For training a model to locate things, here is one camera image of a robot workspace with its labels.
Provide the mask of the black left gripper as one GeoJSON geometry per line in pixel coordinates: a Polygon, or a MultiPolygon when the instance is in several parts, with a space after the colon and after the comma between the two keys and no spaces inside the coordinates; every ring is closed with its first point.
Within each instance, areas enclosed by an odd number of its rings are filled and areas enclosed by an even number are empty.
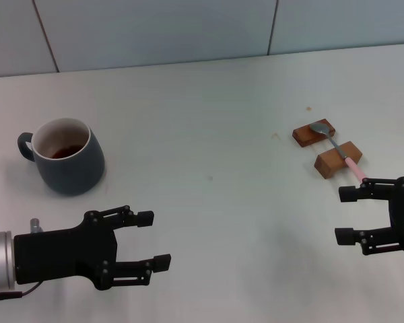
{"type": "Polygon", "coordinates": [[[168,271],[171,255],[117,262],[114,230],[149,227],[153,211],[134,213],[125,205],[87,212],[76,227],[14,237],[15,278],[20,285],[81,276],[98,290],[147,286],[154,273],[168,271]]]}

